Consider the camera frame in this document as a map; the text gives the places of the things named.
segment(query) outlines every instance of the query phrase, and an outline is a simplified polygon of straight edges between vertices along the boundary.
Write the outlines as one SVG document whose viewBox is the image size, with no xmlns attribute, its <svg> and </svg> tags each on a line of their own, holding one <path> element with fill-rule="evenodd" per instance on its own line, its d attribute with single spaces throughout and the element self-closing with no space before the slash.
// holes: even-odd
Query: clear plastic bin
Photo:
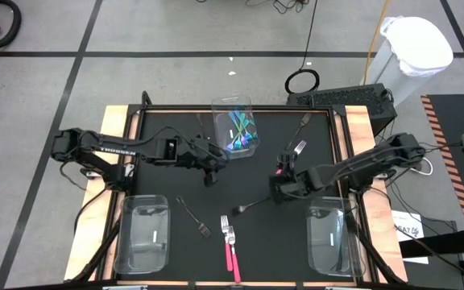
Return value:
<svg viewBox="0 0 464 290">
<path fill-rule="evenodd" d="M 122 203 L 118 274 L 147 274 L 168 263 L 169 207 L 163 196 L 127 197 Z"/>
<path fill-rule="evenodd" d="M 307 213 L 309 265 L 329 276 L 359 277 L 365 267 L 360 260 L 358 229 L 349 229 L 345 218 L 355 218 L 349 200 L 318 197 Z"/>
<path fill-rule="evenodd" d="M 230 159 L 254 155 L 259 136 L 247 96 L 216 98 L 212 101 L 217 145 Z"/>
</svg>

